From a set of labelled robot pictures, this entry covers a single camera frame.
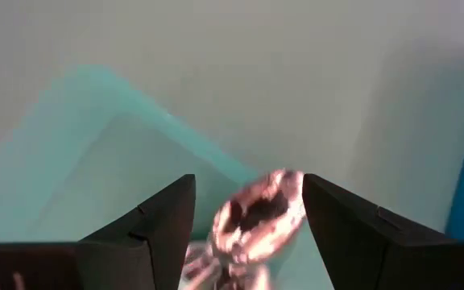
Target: mint green plastic bin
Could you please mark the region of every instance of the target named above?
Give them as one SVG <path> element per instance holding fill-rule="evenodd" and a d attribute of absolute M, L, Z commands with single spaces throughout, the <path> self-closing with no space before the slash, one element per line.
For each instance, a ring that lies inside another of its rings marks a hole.
<path fill-rule="evenodd" d="M 185 173 L 197 178 L 193 239 L 258 175 L 110 70 L 80 68 L 1 142 L 0 242 L 76 241 Z M 278 289 L 332 288 L 307 225 L 271 269 Z"/>

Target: teal container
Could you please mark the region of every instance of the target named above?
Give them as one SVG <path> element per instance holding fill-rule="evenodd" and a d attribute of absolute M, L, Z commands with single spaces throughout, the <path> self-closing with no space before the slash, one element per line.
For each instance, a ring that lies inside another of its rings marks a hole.
<path fill-rule="evenodd" d="M 76 241 L 185 173 L 197 179 L 193 239 L 258 175 L 110 70 L 79 68 L 1 142 L 0 242 Z M 332 288 L 307 224 L 271 269 L 280 289 Z"/>

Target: white surface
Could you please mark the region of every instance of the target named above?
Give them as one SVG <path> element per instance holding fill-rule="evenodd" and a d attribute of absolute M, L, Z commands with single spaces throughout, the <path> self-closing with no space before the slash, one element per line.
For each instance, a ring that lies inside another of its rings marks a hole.
<path fill-rule="evenodd" d="M 0 0 L 0 139 L 106 64 L 261 170 L 441 230 L 464 154 L 464 1 Z"/>

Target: white wall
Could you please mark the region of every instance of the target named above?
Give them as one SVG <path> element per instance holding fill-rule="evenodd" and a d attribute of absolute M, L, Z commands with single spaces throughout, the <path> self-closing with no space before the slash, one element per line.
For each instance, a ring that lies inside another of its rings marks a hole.
<path fill-rule="evenodd" d="M 107 64 L 245 163 L 442 229 L 464 154 L 464 1 L 0 0 L 0 139 Z"/>

